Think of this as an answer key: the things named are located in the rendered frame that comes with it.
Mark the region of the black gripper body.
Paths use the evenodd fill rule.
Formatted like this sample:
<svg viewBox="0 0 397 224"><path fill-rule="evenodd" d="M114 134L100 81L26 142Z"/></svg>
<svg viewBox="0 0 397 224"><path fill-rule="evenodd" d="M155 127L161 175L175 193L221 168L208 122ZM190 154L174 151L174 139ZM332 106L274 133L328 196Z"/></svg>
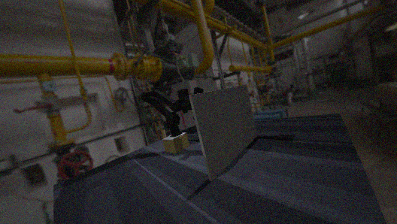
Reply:
<svg viewBox="0 0 397 224"><path fill-rule="evenodd" d="M195 87L194 88L194 94L197 94L197 92L203 93L204 90L202 88ZM187 109L192 110L192 108L189 108L189 107Z"/></svg>

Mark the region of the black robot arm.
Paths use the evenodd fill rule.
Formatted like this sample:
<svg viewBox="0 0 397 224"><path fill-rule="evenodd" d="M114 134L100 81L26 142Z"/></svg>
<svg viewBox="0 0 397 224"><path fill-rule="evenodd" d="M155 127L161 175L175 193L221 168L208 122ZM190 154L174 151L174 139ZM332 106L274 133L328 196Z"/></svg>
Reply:
<svg viewBox="0 0 397 224"><path fill-rule="evenodd" d="M154 106L155 109L157 109L165 117L166 121L168 122L166 125L166 128L170 129L170 132L171 132L170 137L177 137L178 135L182 134L182 133L180 133L180 130L178 127L178 125L180 125L180 117L175 112L182 110L183 113L185 114L185 113L188 113L188 110L189 110L189 109L187 109L188 107L192 108L191 104L190 104L190 100L189 100L188 89L181 89L181 90L177 91L177 94L179 97L179 99L177 101L169 98L168 96L166 96L165 94L163 94L162 92L160 92L157 89L150 91L150 92L143 92L141 94L142 100L144 100L145 102ZM170 112L162 104L160 104L155 99L155 96L159 100L166 103L173 112Z"/></svg>

